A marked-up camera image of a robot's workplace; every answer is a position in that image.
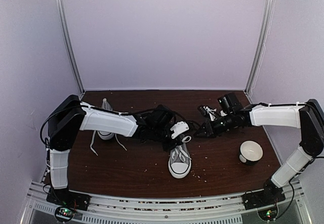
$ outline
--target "gray sneaker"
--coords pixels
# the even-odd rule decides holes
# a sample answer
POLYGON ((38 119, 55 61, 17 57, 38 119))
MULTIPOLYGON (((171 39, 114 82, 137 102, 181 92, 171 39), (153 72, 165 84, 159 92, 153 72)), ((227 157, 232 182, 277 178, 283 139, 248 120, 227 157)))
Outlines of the gray sneaker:
POLYGON ((186 143, 171 150, 168 166, 173 177, 183 178, 187 176, 191 169, 191 158, 186 143))

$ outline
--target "white shoe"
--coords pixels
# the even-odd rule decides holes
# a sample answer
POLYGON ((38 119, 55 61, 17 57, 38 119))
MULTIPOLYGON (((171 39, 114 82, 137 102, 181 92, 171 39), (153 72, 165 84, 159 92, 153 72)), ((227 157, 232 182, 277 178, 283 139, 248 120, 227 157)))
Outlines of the white shoe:
MULTIPOLYGON (((111 105, 107 102, 107 99, 103 99, 102 100, 102 106, 101 108, 106 109, 106 110, 112 110, 111 105)), ((110 140, 111 138, 113 138, 115 136, 114 133, 111 132, 105 132, 105 131, 98 131, 98 136, 102 139, 102 140, 110 140)))
POLYGON ((190 172, 191 158, 185 143, 171 150, 168 166, 175 178, 184 178, 190 172))

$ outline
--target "wooden table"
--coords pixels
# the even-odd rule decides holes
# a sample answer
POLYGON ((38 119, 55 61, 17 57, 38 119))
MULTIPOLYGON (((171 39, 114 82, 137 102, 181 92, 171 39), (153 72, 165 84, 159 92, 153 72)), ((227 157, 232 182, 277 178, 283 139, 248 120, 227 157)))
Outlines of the wooden table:
MULTIPOLYGON (((164 104, 189 120, 204 118, 199 105, 218 105, 217 98, 228 91, 101 91, 86 92, 83 101, 101 106, 107 98, 114 110, 139 111, 164 104)), ((235 92, 245 106, 243 92, 235 92)), ((192 158, 191 172, 175 179, 168 170, 169 153, 160 143, 119 136, 125 151, 115 140, 96 136, 90 150, 92 131, 80 131, 71 150, 68 179, 72 190, 126 197, 197 197, 245 192, 262 188, 264 181, 279 167, 278 159, 262 127, 240 128, 215 139, 193 139, 188 143, 192 158), (263 158, 255 166, 245 166, 238 159, 240 144, 258 142, 263 158)))

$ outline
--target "metal frame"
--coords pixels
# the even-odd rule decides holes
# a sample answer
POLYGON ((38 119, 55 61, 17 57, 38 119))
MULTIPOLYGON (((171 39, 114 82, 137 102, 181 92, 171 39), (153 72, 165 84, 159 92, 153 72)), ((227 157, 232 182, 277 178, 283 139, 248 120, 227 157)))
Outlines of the metal frame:
MULTIPOLYGON (((46 201, 47 194, 43 192, 44 184, 32 182, 29 188, 25 209, 23 210, 20 224, 28 224, 33 210, 53 214, 57 207, 46 201)), ((299 212, 304 224, 311 224, 309 214, 304 203, 304 193, 298 181, 293 182, 295 189, 295 200, 299 203, 299 212)), ((283 188, 287 203, 292 197, 291 187, 283 188)), ((91 196, 88 211, 78 211, 75 221, 81 223, 226 223, 225 219, 237 218, 241 223, 240 216, 244 213, 256 211, 256 209, 245 210, 242 202, 242 194, 196 197, 196 198, 174 198, 174 199, 145 199, 125 198, 106 195, 91 196)))
POLYGON ((273 2, 274 0, 266 0, 265 1, 265 7, 264 7, 264 14, 263 14, 263 20, 261 24, 261 31, 259 36, 259 41, 257 45, 257 50, 254 55, 254 60, 249 76, 249 80, 245 89, 245 92, 250 95, 251 91, 253 89, 253 83, 257 76, 257 71, 259 69, 261 60, 262 60, 262 52, 263 47, 266 39, 266 35, 268 33, 269 27, 270 27, 270 21, 271 21, 271 14, 273 9, 273 2))
POLYGON ((61 18, 61 25, 62 25, 62 29, 63 29, 64 42, 65 42, 67 54, 68 54, 68 57, 69 57, 69 61, 70 61, 71 67, 72 67, 72 72, 73 72, 74 78, 76 80, 79 92, 82 95, 85 92, 85 89, 83 87, 81 77, 80 77, 80 73, 79 73, 79 71, 77 69, 77 65, 76 65, 76 62, 75 62, 75 57, 74 57, 74 53, 73 53, 73 49, 72 49, 71 39, 70 39, 69 31, 68 31, 68 28, 67 28, 67 22, 66 22, 66 17, 65 17, 65 12, 64 12, 63 0, 56 0, 56 3, 57 3, 57 8, 58 8, 58 11, 59 11, 59 14, 60 14, 60 18, 61 18))

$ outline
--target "black cable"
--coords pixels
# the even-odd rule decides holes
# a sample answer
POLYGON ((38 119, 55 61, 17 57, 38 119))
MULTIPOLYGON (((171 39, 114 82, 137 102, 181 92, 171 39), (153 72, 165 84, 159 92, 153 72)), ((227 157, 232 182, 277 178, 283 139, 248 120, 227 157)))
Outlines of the black cable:
POLYGON ((45 191, 45 187, 48 186, 48 185, 50 185, 50 184, 45 184, 45 185, 43 186, 43 191, 44 191, 46 194, 50 194, 49 192, 46 192, 46 191, 45 191))
POLYGON ((291 180, 288 182, 289 185, 292 187, 292 190, 293 190, 293 196, 292 196, 292 199, 291 201, 289 202, 289 205, 287 206, 287 208, 283 211, 283 213, 281 213, 278 217, 275 218, 275 220, 278 220, 279 218, 281 218, 286 212, 287 210, 289 209, 289 207, 291 206, 293 200, 294 200, 294 196, 295 196, 295 189, 294 189, 294 186, 292 185, 291 183, 291 180))
POLYGON ((51 115, 50 115, 50 116, 49 116, 49 117, 44 121, 44 123, 42 124, 42 126, 41 126, 41 128, 40 128, 40 131, 39 131, 39 137, 40 137, 40 140, 42 141, 42 143, 43 143, 45 146, 48 146, 48 139, 47 139, 47 140, 46 140, 46 138, 45 138, 45 140, 43 139, 43 130, 44 130, 44 127, 45 127, 46 123, 47 123, 51 118, 53 118, 54 116, 56 116, 56 115, 58 115, 58 114, 60 114, 60 113, 62 113, 62 112, 64 112, 64 111, 66 111, 66 110, 75 109, 75 108, 81 108, 81 107, 86 107, 86 108, 88 108, 88 106, 86 106, 86 105, 75 105, 75 106, 68 107, 68 108, 65 108, 65 109, 59 110, 59 111, 57 111, 57 112, 51 114, 51 115))

